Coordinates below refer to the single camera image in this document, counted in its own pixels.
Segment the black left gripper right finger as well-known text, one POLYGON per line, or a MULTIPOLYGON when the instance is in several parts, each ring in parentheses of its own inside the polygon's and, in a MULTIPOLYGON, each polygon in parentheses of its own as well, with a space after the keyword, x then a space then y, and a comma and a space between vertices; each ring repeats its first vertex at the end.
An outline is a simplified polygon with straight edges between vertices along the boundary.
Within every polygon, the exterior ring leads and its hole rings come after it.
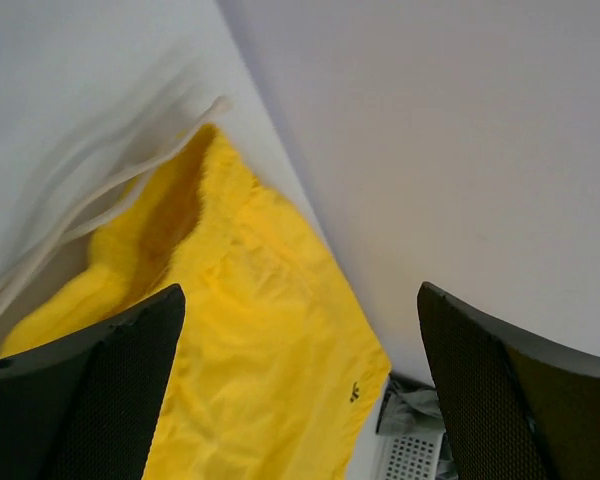
POLYGON ((462 479, 600 479, 600 357, 425 282, 421 338, 462 479))

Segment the yellow shorts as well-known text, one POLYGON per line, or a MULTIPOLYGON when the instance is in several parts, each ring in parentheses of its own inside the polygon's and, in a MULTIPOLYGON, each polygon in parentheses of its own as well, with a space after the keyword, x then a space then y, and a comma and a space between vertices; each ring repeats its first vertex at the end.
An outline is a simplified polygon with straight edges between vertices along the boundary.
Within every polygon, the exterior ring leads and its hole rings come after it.
POLYGON ((3 341, 17 354, 177 284, 184 325, 148 479, 342 479, 389 359, 337 262, 203 125, 99 227, 87 269, 3 341))

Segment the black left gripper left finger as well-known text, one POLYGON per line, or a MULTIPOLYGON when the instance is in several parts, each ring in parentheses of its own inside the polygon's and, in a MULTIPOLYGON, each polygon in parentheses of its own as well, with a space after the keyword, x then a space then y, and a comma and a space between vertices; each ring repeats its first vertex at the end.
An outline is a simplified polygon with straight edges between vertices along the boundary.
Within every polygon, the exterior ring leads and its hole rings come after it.
POLYGON ((141 478, 184 315, 174 284, 0 359, 0 479, 141 478))

